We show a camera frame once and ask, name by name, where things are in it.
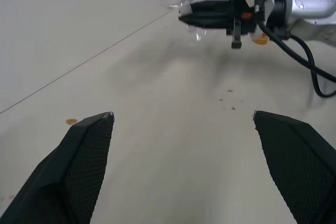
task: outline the robot end effector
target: robot end effector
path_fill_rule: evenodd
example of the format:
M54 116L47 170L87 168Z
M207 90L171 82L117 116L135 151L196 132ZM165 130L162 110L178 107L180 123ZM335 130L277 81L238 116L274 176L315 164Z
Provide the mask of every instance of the robot end effector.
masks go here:
M336 25L336 0L227 0L191 4L192 13L180 21L204 29L226 29L232 35L232 48L240 48L240 36L250 33L262 38L257 25L262 21L281 39L288 39L288 22L303 19L308 25Z

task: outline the mesh-textured gripper pad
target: mesh-textured gripper pad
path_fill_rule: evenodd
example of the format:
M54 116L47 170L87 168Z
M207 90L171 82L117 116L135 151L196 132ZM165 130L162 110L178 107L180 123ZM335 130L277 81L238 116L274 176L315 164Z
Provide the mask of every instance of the mesh-textured gripper pad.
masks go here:
M255 116L276 186L298 224L330 223L327 215L334 200L335 174L309 138L315 141L320 137L317 143L321 145L325 140L309 124L276 116L267 112ZM329 144L327 147L336 154Z
M80 224L89 224L104 179L113 117L91 127L65 175L70 206Z

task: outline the white tabletop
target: white tabletop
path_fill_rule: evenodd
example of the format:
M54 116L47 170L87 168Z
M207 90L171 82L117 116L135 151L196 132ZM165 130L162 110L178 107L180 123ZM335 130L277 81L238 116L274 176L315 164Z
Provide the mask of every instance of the white tabletop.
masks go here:
M15 31L7 27L6 43L0 31L9 62L0 71L1 211L59 144L67 119L113 111L91 223L296 223L270 177L252 114L309 122L336 147L335 99L313 94L309 71L276 45L258 46L249 37L241 50L231 50L223 31L195 42L176 11L149 10L146 0L132 8L135 0L51 1L57 5L47 14L57 13L56 25L46 14L28 16L51 40L31 24L25 30L27 19ZM35 10L28 0L15 2L17 10ZM15 24L6 13L4 25ZM334 49L309 45L317 64L336 73Z

